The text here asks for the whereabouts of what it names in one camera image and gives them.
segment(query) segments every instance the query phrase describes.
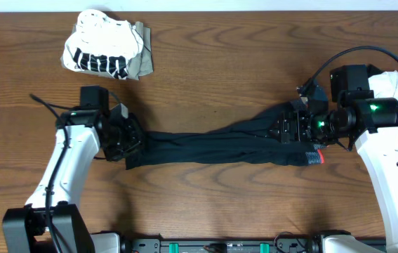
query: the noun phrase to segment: gray cloth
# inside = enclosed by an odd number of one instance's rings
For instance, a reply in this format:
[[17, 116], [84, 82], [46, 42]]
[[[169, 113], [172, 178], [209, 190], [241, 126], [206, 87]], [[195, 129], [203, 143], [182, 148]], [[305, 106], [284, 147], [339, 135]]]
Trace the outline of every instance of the gray cloth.
[[154, 71], [152, 64], [152, 47], [150, 46], [150, 28], [144, 27], [141, 22], [136, 22], [136, 32], [144, 41], [141, 53], [130, 59], [127, 67], [127, 78], [139, 80], [139, 77]]

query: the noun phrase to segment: wooden surface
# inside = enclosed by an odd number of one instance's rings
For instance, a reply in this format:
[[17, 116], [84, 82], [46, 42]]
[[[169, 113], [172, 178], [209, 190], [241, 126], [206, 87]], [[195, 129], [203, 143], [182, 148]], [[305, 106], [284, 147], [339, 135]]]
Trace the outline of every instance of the wooden surface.
[[[158, 131], [208, 131], [248, 119], [297, 98], [296, 87], [335, 53], [384, 46], [398, 55], [398, 12], [116, 13], [152, 28], [155, 71], [139, 82], [79, 74], [60, 66], [77, 13], [0, 13], [1, 220], [21, 207], [41, 179], [54, 146], [53, 116], [28, 93], [76, 105], [79, 87], [100, 84], [118, 94]], [[342, 64], [398, 66], [386, 56], [356, 52]], [[125, 170], [94, 161], [80, 211], [90, 232], [164, 238], [272, 238], [345, 229], [384, 236], [364, 165], [339, 147], [326, 164], [163, 164]]]

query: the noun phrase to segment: green light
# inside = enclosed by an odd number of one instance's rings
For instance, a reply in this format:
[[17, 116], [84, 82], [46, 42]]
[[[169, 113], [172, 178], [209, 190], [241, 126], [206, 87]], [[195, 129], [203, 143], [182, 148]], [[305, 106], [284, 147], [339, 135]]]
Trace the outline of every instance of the green light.
[[379, 107], [376, 105], [370, 105], [370, 108], [372, 109], [372, 111], [374, 111], [374, 110], [378, 109]]

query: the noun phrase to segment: black cloth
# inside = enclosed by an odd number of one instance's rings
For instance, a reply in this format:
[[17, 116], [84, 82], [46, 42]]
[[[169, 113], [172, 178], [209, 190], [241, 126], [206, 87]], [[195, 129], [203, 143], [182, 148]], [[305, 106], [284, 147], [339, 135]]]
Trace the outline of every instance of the black cloth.
[[126, 158], [127, 169], [170, 162], [321, 164], [323, 157], [317, 148], [323, 148], [322, 145], [281, 144], [268, 134], [283, 111], [294, 111], [294, 107], [291, 103], [276, 105], [253, 119], [205, 134], [147, 132], [145, 148]]

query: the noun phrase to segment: wood grain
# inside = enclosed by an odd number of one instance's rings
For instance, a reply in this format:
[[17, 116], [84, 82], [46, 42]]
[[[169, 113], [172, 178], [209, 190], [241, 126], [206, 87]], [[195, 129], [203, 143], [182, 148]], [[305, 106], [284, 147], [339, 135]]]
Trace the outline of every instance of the wood grain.
[[[398, 12], [113, 13], [152, 28], [154, 73], [139, 82], [62, 69], [77, 13], [0, 13], [0, 252], [5, 211], [21, 207], [51, 156], [53, 116], [28, 93], [76, 105], [79, 87], [118, 94], [146, 129], [204, 132], [297, 97], [295, 87], [335, 53], [384, 46], [398, 55]], [[335, 61], [398, 66], [373, 52]], [[329, 91], [328, 72], [321, 84]], [[384, 236], [361, 159], [338, 147], [326, 164], [163, 164], [125, 170], [94, 161], [80, 210], [90, 232], [165, 238], [272, 238], [345, 229]]]

